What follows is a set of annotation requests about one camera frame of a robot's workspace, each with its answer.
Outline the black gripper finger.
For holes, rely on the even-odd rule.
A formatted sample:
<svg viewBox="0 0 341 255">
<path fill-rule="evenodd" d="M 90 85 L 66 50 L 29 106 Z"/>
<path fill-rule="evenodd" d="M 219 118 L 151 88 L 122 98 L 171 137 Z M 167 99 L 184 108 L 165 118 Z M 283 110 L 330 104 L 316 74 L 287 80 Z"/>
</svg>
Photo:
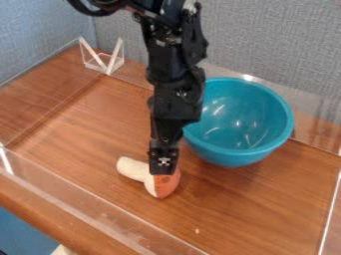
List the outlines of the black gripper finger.
<svg viewBox="0 0 341 255">
<path fill-rule="evenodd" d="M 183 121 L 151 120 L 149 173 L 173 175 L 177 163 L 177 143 L 181 138 Z"/>
</svg>

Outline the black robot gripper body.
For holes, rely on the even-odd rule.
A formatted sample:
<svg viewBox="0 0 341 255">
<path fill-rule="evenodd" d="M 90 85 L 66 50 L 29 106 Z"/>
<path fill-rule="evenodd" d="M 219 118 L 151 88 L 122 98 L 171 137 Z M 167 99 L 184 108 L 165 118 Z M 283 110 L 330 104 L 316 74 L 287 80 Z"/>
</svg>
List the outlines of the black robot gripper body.
<svg viewBox="0 0 341 255">
<path fill-rule="evenodd" d="M 181 128 L 199 121 L 204 85 L 203 68 L 193 67 L 173 82 L 157 83 L 149 98 L 155 139 L 177 139 Z"/>
</svg>

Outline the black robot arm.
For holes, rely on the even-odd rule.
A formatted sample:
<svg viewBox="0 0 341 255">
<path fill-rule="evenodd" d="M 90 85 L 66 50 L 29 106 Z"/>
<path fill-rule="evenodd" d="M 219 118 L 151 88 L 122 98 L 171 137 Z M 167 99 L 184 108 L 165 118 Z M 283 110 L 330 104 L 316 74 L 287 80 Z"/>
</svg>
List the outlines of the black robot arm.
<svg viewBox="0 0 341 255">
<path fill-rule="evenodd" d="M 148 51 L 149 173 L 172 175 L 181 129 L 199 121 L 208 42 L 200 29 L 201 5 L 196 0 L 66 0 L 84 15 L 105 17 L 120 10 L 140 23 Z"/>
</svg>

